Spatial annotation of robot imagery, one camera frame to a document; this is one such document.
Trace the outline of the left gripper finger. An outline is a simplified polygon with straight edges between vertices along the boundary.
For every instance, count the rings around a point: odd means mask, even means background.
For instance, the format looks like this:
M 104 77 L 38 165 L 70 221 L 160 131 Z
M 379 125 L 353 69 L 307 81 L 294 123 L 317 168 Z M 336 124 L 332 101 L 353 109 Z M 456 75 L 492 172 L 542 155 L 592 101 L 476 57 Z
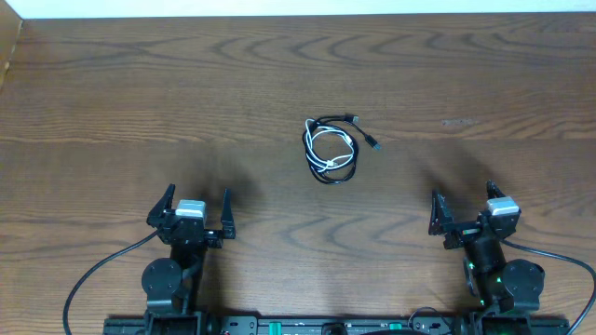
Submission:
M 235 239 L 236 238 L 236 225 L 232 212 L 231 205 L 231 192 L 229 189 L 224 190 L 223 194 L 223 208 L 221 214 L 221 224 L 223 239 Z
M 171 183 L 162 197 L 149 211 L 146 223 L 154 228 L 162 227 L 172 213 L 172 201 L 176 186 Z

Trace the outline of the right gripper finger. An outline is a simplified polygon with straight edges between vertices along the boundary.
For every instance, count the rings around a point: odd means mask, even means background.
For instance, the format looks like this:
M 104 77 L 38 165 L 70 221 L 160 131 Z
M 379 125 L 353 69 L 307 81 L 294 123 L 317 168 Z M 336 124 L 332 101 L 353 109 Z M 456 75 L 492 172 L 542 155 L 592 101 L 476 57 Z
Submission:
M 448 208 L 445 197 L 437 190 L 432 191 L 429 235 L 445 235 L 454 229 L 454 216 Z
M 505 194 L 498 188 L 496 183 L 492 180 L 488 180 L 486 182 L 486 193 L 488 200 L 505 197 Z

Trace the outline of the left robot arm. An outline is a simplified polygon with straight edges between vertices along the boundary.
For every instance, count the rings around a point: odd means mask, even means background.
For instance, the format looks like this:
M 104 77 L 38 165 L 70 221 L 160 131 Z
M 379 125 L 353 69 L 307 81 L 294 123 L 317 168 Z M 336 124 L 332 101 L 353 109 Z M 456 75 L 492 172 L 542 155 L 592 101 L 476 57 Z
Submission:
M 222 227 L 206 227 L 206 203 L 181 200 L 172 206 L 175 186 L 169 185 L 147 216 L 147 224 L 170 247 L 167 258 L 150 262 L 142 273 L 142 288 L 147 295 L 145 335 L 216 334 L 219 322 L 196 305 L 206 253 L 221 248 L 225 239 L 236 237 L 231 192 L 223 193 Z

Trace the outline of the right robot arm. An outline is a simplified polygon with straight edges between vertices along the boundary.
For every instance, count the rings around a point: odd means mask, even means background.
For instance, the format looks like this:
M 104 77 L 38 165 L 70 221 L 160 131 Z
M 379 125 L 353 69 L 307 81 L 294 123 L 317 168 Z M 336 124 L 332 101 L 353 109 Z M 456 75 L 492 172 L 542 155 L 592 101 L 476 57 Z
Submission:
M 510 196 L 493 181 L 486 182 L 485 209 L 473 221 L 457 222 L 445 196 L 431 196 L 430 235 L 444 237 L 446 249 L 462 248 L 470 294 L 479 298 L 481 309 L 458 316 L 454 334 L 530 334 L 530 313 L 539 309 L 544 288 L 544 269 L 531 261 L 505 258 L 502 245 L 516 232 L 522 214 Z

